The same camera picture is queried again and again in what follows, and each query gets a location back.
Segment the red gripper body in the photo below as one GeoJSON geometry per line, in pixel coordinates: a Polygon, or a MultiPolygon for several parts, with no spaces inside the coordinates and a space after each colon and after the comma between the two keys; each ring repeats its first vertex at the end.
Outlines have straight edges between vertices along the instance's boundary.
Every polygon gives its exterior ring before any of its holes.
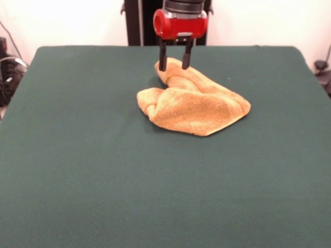
{"type": "Polygon", "coordinates": [[[201,38],[206,33],[208,16],[203,10],[199,14],[184,14],[157,9],[153,16],[153,27],[163,40],[180,37],[201,38]]]}

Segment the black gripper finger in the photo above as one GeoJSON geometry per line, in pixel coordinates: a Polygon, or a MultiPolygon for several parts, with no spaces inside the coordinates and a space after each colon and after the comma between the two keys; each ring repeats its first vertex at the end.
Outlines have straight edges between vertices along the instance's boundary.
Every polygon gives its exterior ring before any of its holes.
{"type": "Polygon", "coordinates": [[[167,68],[167,55],[166,55],[167,42],[165,40],[163,40],[162,38],[159,38],[159,48],[160,48],[159,70],[166,71],[166,68],[167,68]]]}
{"type": "Polygon", "coordinates": [[[185,46],[185,52],[183,55],[183,60],[182,60],[182,68],[183,69],[188,69],[190,66],[190,58],[191,58],[191,50],[193,47],[193,40],[192,39],[187,39],[186,40],[186,46],[185,46]]]}

